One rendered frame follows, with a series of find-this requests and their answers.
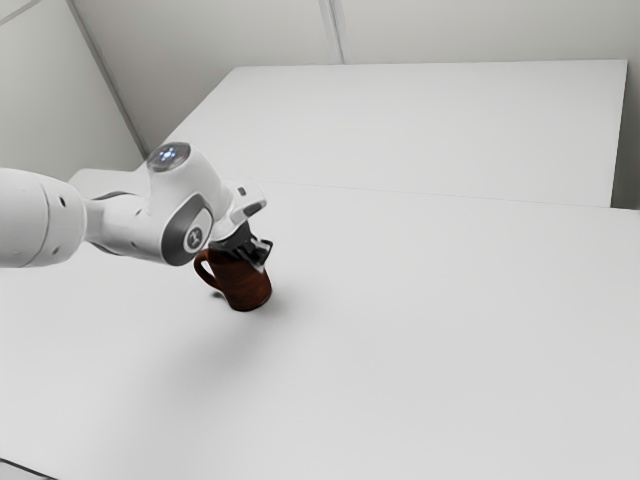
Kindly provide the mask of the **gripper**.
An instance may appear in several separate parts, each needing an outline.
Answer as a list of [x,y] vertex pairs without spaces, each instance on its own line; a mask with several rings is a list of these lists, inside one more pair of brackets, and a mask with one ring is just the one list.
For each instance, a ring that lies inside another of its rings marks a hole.
[[243,223],[231,236],[222,240],[211,240],[209,247],[217,251],[230,252],[238,258],[249,259],[256,271],[263,272],[273,243],[256,237],[249,224]]

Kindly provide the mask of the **brown ceramic mug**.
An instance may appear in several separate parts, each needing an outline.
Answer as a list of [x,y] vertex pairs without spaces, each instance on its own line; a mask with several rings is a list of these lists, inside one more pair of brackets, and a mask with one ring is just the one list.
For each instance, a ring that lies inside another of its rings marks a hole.
[[233,310],[255,310],[264,305],[272,295],[267,272],[256,270],[242,258],[206,249],[195,256],[193,266],[197,275],[220,292]]

